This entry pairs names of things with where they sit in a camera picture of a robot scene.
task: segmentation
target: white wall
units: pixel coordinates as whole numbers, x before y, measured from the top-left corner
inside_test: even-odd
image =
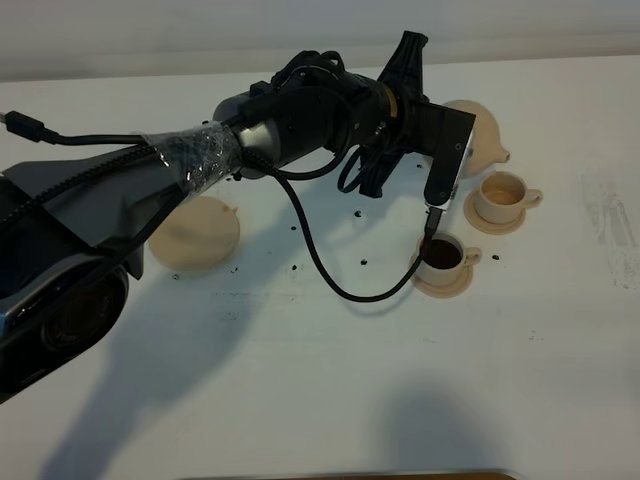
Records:
[[[640,1],[2,0],[0,80],[382,65],[405,29],[431,63],[640,53]]]

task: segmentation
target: table surface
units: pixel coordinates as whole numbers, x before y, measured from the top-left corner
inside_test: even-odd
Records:
[[[0,106],[67,134],[161,132],[199,124],[266,78],[9,83]],[[175,280],[147,251],[107,337],[0,407],[3,478],[638,478],[640,57],[437,65],[424,78],[434,102],[491,109],[512,153],[501,169],[545,196],[520,230],[490,236],[462,211],[477,179],[462,183],[443,228],[484,252],[464,295],[407,286],[382,304],[346,303],[291,230],[275,181],[221,182],[206,194],[238,207],[237,253]],[[4,132],[0,144],[1,169],[105,151]],[[378,200],[339,193],[336,175],[296,185],[349,291],[379,293],[405,272],[424,219],[422,164],[406,157]]]

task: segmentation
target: coffee cup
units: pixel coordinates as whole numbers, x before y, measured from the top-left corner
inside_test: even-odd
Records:
[[[527,188],[517,175],[493,172],[480,184],[474,206],[483,220],[505,225],[515,221],[524,209],[540,205],[542,198],[540,190]]]
[[[416,255],[423,238],[418,241]],[[420,263],[416,276],[428,285],[446,287],[458,280],[465,267],[475,265],[481,259],[482,251],[479,248],[467,248],[455,235],[437,232],[427,245],[425,258]]]

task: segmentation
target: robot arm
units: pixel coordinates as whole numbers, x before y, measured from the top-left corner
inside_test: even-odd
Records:
[[[336,52],[302,52],[270,82],[222,102],[214,123],[178,134],[63,137],[16,112],[0,117],[33,141],[134,145],[86,160],[20,163],[0,177],[0,402],[100,340],[124,307],[127,273],[142,276],[144,241],[185,198],[229,174],[270,175],[285,188],[314,263],[337,293],[370,302],[399,290],[422,254],[389,292],[347,294],[324,270],[288,182],[331,172],[357,145],[338,188],[377,198],[403,155],[430,155],[428,244],[455,195],[475,117],[422,94],[426,42],[405,32],[378,80],[347,72]],[[335,153],[326,166],[283,169],[319,148]]]

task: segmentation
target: plastic wrap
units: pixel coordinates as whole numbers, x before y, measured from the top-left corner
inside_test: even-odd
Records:
[[[142,137],[156,149],[188,198],[201,194],[241,167],[240,145],[235,135],[218,122]]]

